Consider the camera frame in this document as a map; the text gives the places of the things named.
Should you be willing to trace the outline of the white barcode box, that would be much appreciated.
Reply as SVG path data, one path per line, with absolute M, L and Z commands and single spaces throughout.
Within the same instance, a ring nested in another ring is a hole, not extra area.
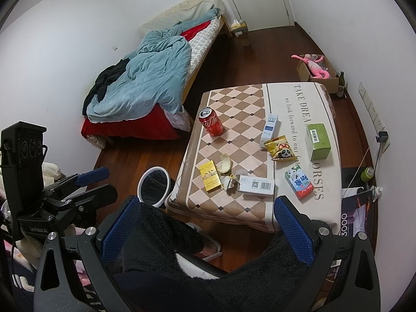
M 245 194 L 271 197 L 274 195 L 275 182 L 269 178 L 242 175 L 238 180 L 238 191 Z

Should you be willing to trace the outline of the red cola can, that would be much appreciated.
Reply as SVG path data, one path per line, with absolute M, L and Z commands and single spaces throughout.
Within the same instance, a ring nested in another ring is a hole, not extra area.
M 198 113 L 198 119 L 212 137 L 220 136 L 223 133 L 224 126 L 215 110 L 211 107 L 202 108 Z

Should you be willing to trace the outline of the white blue tall box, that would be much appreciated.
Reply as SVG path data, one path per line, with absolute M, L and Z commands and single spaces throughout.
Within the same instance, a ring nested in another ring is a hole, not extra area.
M 264 129 L 262 131 L 260 141 L 259 141 L 260 148 L 264 148 L 265 143 L 275 137 L 275 135 L 278 133 L 280 124 L 281 123 L 276 114 L 269 114 L 267 116 Z

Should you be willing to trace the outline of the white rim trash bin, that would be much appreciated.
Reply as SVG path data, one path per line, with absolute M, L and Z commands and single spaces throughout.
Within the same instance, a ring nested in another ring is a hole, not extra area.
M 151 167 L 139 180 L 137 197 L 142 203 L 165 209 L 165 200 L 171 195 L 175 183 L 165 168 Z

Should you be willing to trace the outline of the dark printed poster box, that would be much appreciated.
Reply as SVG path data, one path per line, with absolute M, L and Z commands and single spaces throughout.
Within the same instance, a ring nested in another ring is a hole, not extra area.
M 342 189 L 340 235 L 354 237 L 367 232 L 367 218 L 373 202 L 373 191 L 363 187 Z

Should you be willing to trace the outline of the black clothing on bed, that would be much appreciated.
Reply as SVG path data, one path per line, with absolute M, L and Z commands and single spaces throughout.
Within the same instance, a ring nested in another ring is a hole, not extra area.
M 97 96 L 98 102 L 104 99 L 108 86 L 119 79 L 119 77 L 126 71 L 126 66 L 129 61 L 130 59 L 127 58 L 121 59 L 116 65 L 109 66 L 98 75 L 93 87 L 84 99 L 82 115 L 87 115 L 87 107 L 93 100 L 94 96 Z

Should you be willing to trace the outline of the black fleece sleeve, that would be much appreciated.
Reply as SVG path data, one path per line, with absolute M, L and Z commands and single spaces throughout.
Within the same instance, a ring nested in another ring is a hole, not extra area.
M 138 311 L 277 311 L 308 270 L 282 232 L 263 255 L 233 272 L 199 258 L 206 241 L 140 203 L 113 267 L 114 282 Z

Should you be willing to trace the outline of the colourful small carton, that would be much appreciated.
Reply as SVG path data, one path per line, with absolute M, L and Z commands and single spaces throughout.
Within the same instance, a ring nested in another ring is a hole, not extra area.
M 299 165 L 285 171 L 285 179 L 299 199 L 304 199 L 314 191 L 314 186 Z

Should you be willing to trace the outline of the light blue duvet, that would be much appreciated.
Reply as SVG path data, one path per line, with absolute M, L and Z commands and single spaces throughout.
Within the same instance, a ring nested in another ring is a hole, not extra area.
M 219 9 L 212 8 L 194 20 L 147 33 L 139 47 L 126 56 L 130 59 L 126 71 L 108 86 L 102 101 L 94 96 L 85 117 L 93 123 L 136 120 L 157 104 L 170 114 L 178 113 L 192 53 L 182 33 L 218 15 Z

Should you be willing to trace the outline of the yellow flat box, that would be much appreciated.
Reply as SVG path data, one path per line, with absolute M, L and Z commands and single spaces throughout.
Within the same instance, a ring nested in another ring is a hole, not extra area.
M 204 188 L 207 192 L 215 190 L 221 186 L 222 182 L 220 180 L 217 167 L 213 161 L 208 161 L 207 163 L 199 166 L 199 171 L 202 177 Z

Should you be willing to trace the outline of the green cardboard box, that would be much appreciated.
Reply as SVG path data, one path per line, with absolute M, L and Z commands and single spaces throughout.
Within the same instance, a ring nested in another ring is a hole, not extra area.
M 306 126 L 306 144 L 310 161 L 324 160 L 328 157 L 331 144 L 323 123 Z

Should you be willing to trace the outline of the white slipper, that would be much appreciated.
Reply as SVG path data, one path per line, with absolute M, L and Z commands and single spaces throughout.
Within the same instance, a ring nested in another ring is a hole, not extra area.
M 188 222 L 187 225 L 199 233 L 204 242 L 203 250 L 195 253 L 195 256 L 203 259 L 204 261 L 211 261 L 223 254 L 222 246 L 217 242 L 217 240 L 209 236 L 199 225 L 191 222 Z

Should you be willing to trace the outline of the yellow panda snack bag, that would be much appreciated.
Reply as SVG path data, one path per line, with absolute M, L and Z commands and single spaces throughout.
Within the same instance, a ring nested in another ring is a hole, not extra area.
M 270 153 L 273 161 L 297 161 L 297 156 L 285 135 L 266 141 L 264 147 Z

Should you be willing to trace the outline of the crumpled paper scrap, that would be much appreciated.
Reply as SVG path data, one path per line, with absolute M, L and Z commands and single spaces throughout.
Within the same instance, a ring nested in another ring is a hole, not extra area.
M 234 175 L 220 176 L 222 190 L 228 191 L 231 190 L 236 184 L 236 178 Z

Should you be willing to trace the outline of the black charger plug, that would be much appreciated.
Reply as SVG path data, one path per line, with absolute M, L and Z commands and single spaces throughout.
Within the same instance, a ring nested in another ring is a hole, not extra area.
M 385 143 L 388 140 L 388 132 L 383 130 L 383 131 L 379 131 L 377 136 L 376 136 L 376 141 L 378 143 Z

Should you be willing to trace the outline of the checkered printed tablecloth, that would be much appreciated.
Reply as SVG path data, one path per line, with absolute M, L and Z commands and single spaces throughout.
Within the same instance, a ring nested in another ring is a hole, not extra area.
M 165 204 L 170 212 L 222 223 L 248 225 L 273 232 L 274 198 L 257 197 L 237 190 L 207 192 L 199 166 L 218 163 L 222 154 L 232 160 L 233 174 L 269 178 L 275 182 L 276 196 L 284 195 L 301 213 L 326 222 L 334 233 L 341 228 L 341 157 L 331 100 L 322 84 L 286 82 L 243 85 L 212 90 L 203 94 L 201 106 L 215 110 L 225 131 L 212 137 L 196 122 L 185 152 L 172 195 Z M 273 161 L 259 141 L 269 114 L 276 114 L 280 126 L 276 136 L 285 135 L 297 156 L 296 164 L 314 186 L 304 199 L 296 197 L 285 171 L 290 162 Z M 306 126 L 323 123 L 331 151 L 324 160 L 310 161 Z

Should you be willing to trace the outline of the dark glass bottle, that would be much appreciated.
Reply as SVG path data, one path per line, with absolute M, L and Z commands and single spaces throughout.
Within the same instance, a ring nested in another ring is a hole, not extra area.
M 337 74 L 337 76 L 339 78 L 339 88 L 338 88 L 338 91 L 337 91 L 336 95 L 338 97 L 343 97 L 344 96 L 344 91 L 345 91 L 345 88 L 346 88 L 344 72 L 343 71 L 339 72 L 339 74 Z

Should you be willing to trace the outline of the cardboard box on floor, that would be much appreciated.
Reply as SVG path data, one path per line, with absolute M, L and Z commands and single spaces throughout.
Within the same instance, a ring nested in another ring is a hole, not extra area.
M 339 91 L 339 75 L 324 55 L 292 55 L 292 58 L 297 60 L 297 74 L 301 82 L 320 83 L 329 94 Z

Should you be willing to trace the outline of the pink plush toy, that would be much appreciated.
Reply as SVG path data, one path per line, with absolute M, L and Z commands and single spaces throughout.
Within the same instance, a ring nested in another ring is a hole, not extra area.
M 314 60 L 310 54 L 305 54 L 304 56 L 298 56 L 293 54 L 291 58 L 302 61 L 309 68 L 309 71 L 312 73 L 313 77 L 319 79 L 330 78 L 329 72 L 319 65 L 319 63 L 324 60 L 324 56 L 321 56 L 317 60 Z

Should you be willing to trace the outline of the small tissue box stand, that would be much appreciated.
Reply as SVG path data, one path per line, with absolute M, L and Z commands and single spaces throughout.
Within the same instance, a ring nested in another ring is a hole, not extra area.
M 234 20 L 231 24 L 231 30 L 243 47 L 250 46 L 248 26 L 245 21 Z

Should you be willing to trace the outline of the white wall socket strip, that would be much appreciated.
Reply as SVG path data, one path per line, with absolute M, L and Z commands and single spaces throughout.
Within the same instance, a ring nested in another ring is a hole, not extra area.
M 374 129 L 376 132 L 386 131 L 386 126 L 383 123 L 383 120 L 381 119 L 381 116 L 379 115 L 379 111 L 373 102 L 369 92 L 364 87 L 363 83 L 359 84 L 358 92 L 364 102 L 365 108 L 372 120 Z

